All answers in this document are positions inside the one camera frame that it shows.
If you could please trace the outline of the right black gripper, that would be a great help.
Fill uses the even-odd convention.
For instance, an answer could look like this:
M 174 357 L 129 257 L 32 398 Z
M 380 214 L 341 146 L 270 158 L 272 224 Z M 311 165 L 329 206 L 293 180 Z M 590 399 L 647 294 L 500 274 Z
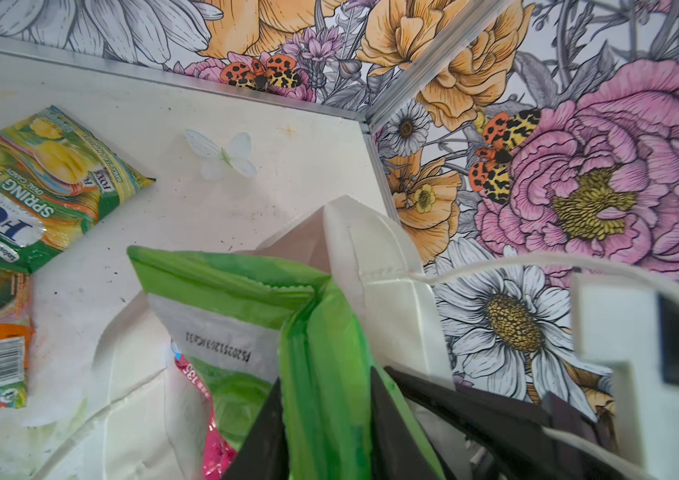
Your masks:
M 459 393 L 400 371 L 405 398 L 481 444 L 513 479 L 679 479 L 679 384 L 665 377 L 665 304 L 679 310 L 679 282 L 577 274 L 571 281 L 575 348 L 613 370 L 617 451 L 588 440 L 587 424 L 555 396 L 545 407 L 480 391 Z

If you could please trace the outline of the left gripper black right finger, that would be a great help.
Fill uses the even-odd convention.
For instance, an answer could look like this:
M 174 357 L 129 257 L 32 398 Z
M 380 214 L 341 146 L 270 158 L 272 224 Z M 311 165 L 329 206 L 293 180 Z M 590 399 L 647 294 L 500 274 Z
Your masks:
M 378 367 L 371 368 L 371 427 L 373 479 L 455 479 L 395 380 Z

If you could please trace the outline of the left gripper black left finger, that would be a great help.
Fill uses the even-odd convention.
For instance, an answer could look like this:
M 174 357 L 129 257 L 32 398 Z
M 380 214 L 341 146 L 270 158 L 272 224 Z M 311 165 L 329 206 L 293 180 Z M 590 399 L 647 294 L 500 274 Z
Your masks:
M 273 384 L 257 418 L 222 480 L 287 480 L 289 454 L 283 425 L 280 379 Z

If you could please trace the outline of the pink chips bag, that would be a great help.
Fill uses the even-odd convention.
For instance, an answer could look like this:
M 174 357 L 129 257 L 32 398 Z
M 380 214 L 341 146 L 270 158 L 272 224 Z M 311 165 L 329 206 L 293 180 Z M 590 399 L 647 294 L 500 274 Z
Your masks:
M 190 362 L 181 353 L 175 353 L 174 363 L 184 377 L 205 397 L 206 403 L 210 406 L 203 450 L 202 472 L 205 479 L 219 480 L 229 466 L 233 464 L 237 451 L 220 434 L 214 414 L 211 393 Z

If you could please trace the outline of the white paper bag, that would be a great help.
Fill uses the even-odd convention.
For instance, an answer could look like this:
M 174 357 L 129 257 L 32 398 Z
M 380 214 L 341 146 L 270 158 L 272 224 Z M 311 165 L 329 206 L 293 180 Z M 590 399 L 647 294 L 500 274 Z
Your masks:
M 419 281 L 417 250 L 403 228 L 341 197 L 285 228 L 259 248 L 231 254 L 296 261 L 341 288 L 373 359 L 453 387 L 433 290 Z M 91 365 L 89 416 L 37 471 L 83 479 L 205 479 L 210 406 L 174 363 L 179 353 L 141 292 L 99 337 Z

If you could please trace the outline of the green Lays chips bag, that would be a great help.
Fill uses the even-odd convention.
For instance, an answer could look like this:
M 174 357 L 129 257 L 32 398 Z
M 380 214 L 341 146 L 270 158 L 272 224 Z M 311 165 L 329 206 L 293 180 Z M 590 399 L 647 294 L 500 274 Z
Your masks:
M 369 479 L 379 377 L 429 473 L 443 468 L 401 390 L 373 359 L 332 277 L 275 257 L 130 246 L 152 311 L 208 390 L 217 429 L 240 449 L 281 389 L 292 479 Z

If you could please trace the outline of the green Fox's spring tea bag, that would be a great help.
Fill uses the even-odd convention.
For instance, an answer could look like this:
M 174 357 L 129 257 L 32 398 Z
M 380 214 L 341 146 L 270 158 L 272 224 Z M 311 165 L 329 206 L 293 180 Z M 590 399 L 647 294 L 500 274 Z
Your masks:
M 0 130 L 0 268 L 33 274 L 153 184 L 55 106 Z

